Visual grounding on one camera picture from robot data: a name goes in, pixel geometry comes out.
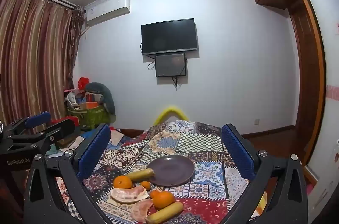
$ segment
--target blue gripper pad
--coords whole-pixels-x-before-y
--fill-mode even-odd
[[[254,162],[228,125],[222,127],[221,139],[232,156],[241,177],[252,181],[255,178]]]
[[[105,151],[111,140],[111,130],[108,125],[104,125],[94,139],[85,139],[83,142],[90,140],[91,143],[87,147],[78,162],[77,177],[82,181],[91,176],[95,166],[97,165],[102,153]]]
[[[45,111],[38,115],[28,117],[25,122],[25,128],[34,128],[41,124],[50,122],[50,113]]]

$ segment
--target green storage bin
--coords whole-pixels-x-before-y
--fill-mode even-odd
[[[68,115],[78,117],[80,129],[95,129],[99,124],[106,123],[110,124],[111,119],[109,113],[106,111],[103,105],[87,109],[73,111],[67,109]]]

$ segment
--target wooden floor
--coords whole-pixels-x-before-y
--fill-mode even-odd
[[[304,151],[296,148],[297,134],[294,129],[276,132],[268,135],[258,135],[251,137],[245,136],[255,147],[256,150],[266,150],[270,155],[287,158],[292,153],[302,158]],[[267,197],[269,198],[274,190],[277,179],[271,178],[266,187]]]

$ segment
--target air conditioner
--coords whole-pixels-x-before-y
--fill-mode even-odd
[[[129,12],[130,0],[108,0],[88,10],[87,24],[93,26]]]

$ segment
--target purple plate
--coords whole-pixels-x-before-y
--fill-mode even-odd
[[[186,183],[194,174],[194,163],[180,155],[163,156],[150,162],[147,168],[154,170],[151,183],[163,187],[179,186]]]

